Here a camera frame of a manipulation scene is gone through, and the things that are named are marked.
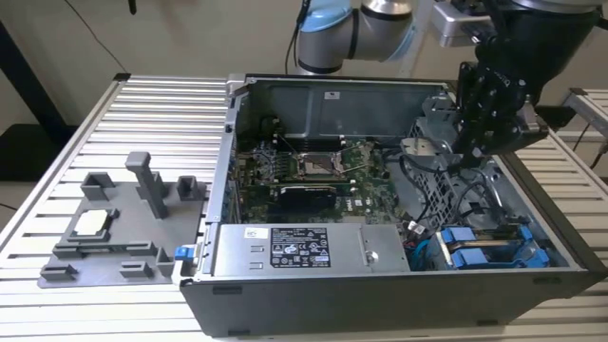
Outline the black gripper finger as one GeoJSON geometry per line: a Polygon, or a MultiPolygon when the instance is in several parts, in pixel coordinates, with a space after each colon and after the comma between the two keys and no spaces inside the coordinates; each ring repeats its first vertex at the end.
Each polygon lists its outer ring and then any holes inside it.
{"type": "Polygon", "coordinates": [[[454,152],[466,152],[474,136],[477,123],[477,110],[474,105],[478,97],[478,74],[474,62],[462,62],[457,77],[457,108],[459,125],[457,139],[454,141],[454,152]]]}
{"type": "Polygon", "coordinates": [[[490,70],[477,70],[477,74],[477,123],[470,147],[461,152],[463,167],[475,167],[485,155],[501,153],[518,134],[518,87],[490,70]]]}

